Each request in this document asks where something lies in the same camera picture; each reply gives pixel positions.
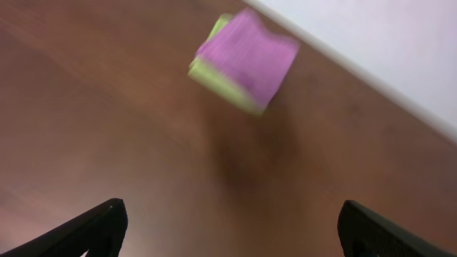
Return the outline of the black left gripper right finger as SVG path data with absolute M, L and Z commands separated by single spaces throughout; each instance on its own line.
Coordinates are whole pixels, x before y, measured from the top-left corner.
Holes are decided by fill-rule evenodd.
M 354 200 L 344 202 L 337 230 L 345 257 L 456 257 Z

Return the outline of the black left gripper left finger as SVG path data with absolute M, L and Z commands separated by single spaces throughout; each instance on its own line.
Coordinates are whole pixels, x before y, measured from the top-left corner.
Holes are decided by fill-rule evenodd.
M 118 257 L 127 228 L 124 201 L 111 198 L 1 257 Z

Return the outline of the purple cloth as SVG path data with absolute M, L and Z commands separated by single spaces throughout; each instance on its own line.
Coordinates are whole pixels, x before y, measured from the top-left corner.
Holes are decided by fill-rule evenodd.
M 189 65 L 189 76 L 251 114 L 262 114 L 296 58 L 296 40 L 270 32 L 251 9 L 222 14 Z

